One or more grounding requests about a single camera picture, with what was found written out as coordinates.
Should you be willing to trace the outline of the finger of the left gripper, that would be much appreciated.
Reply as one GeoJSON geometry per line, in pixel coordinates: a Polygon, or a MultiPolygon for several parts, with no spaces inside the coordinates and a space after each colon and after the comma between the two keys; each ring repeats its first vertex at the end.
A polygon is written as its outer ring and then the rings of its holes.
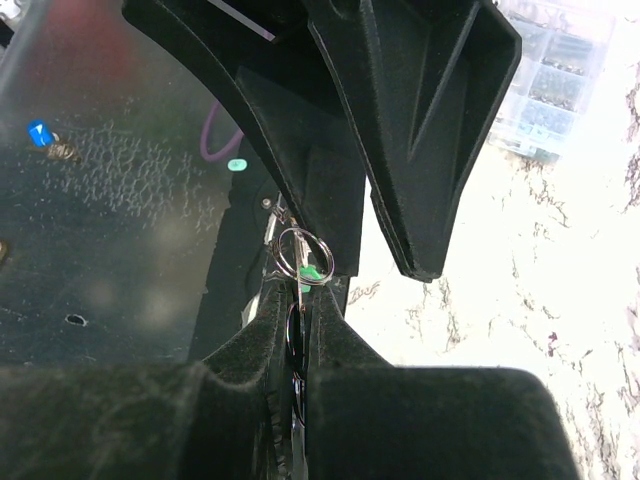
{"type": "Polygon", "coordinates": [[[490,1],[309,1],[400,273],[443,272],[462,191],[521,59],[490,1]]]}
{"type": "Polygon", "coordinates": [[[122,14],[222,103],[337,274],[356,275],[365,172],[317,53],[267,40],[210,1],[126,1],[122,14]]]}

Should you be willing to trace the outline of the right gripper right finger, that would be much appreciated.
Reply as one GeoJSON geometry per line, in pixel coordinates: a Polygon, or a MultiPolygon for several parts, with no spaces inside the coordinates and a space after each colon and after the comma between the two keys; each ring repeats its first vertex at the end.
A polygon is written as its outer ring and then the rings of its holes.
{"type": "Polygon", "coordinates": [[[313,479],[575,479],[548,390],[511,368],[396,367],[315,291],[306,383],[313,479]]]}

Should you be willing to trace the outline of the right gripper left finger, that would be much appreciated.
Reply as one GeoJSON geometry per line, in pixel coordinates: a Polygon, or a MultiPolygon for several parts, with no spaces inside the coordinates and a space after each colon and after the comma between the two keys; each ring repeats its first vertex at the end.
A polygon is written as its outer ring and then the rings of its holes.
{"type": "Polygon", "coordinates": [[[6,367],[5,479],[284,479],[291,471],[284,323],[292,295],[184,364],[6,367]]]}

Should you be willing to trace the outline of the green tag key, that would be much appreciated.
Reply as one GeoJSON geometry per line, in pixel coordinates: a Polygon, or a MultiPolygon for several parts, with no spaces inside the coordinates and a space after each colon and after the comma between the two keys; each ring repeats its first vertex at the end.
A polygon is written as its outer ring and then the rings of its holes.
{"type": "Polygon", "coordinates": [[[299,268],[299,278],[304,286],[309,287],[321,285],[324,281],[324,277],[319,273],[316,266],[312,264],[299,268]]]}

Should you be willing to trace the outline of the blue tag key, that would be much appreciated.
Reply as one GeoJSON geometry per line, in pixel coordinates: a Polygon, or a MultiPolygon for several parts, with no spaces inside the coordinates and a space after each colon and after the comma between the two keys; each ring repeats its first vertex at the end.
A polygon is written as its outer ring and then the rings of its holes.
{"type": "Polygon", "coordinates": [[[80,162],[81,155],[70,142],[63,140],[43,121],[34,120],[26,127],[30,143],[27,149],[44,154],[49,160],[80,162]]]}

